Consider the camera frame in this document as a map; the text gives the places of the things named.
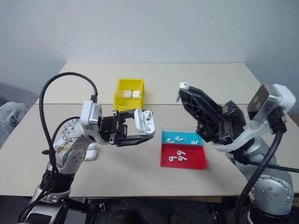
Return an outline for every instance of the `white earbud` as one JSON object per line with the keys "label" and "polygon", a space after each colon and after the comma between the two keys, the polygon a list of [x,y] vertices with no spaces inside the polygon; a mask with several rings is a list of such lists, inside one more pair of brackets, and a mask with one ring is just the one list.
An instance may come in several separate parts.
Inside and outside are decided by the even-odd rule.
{"label": "white earbud", "polygon": [[181,151],[181,150],[178,150],[178,151],[177,151],[177,154],[178,154],[178,155],[182,155],[182,154],[183,154],[183,155],[186,155],[186,153],[184,153],[184,152]]}
{"label": "white earbud", "polygon": [[182,140],[184,140],[183,138],[179,138],[178,136],[176,136],[175,138],[174,138],[176,141],[182,141]]}
{"label": "white earbud", "polygon": [[[184,83],[184,82],[182,82],[182,83],[179,84],[179,88],[180,88],[180,89],[189,90],[189,85],[188,85],[188,83]],[[180,98],[181,98],[181,97],[180,97],[180,95],[178,94],[176,101],[178,102]]]}
{"label": "white earbud", "polygon": [[181,162],[181,161],[183,161],[183,160],[187,160],[187,158],[185,158],[185,157],[183,157],[183,156],[180,155],[180,156],[178,157],[178,160]]}
{"label": "white earbud", "polygon": [[144,118],[146,120],[150,120],[151,119],[151,112],[150,111],[145,111],[143,114],[144,114]]}
{"label": "white earbud", "polygon": [[168,157],[168,159],[169,159],[169,162],[173,162],[173,160],[177,159],[177,157],[176,156],[170,156],[170,157]]}
{"label": "white earbud", "polygon": [[168,143],[174,143],[174,141],[171,141],[171,139],[166,139],[166,141],[167,141]]}

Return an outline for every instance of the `yellow bin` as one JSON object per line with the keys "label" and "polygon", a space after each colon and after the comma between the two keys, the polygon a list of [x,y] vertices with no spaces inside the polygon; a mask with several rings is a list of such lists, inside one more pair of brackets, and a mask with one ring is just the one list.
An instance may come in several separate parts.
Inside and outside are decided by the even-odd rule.
{"label": "yellow bin", "polygon": [[[139,99],[124,99],[122,92],[124,90],[139,90]],[[120,78],[113,97],[115,111],[127,111],[143,107],[144,82],[143,79]]]}

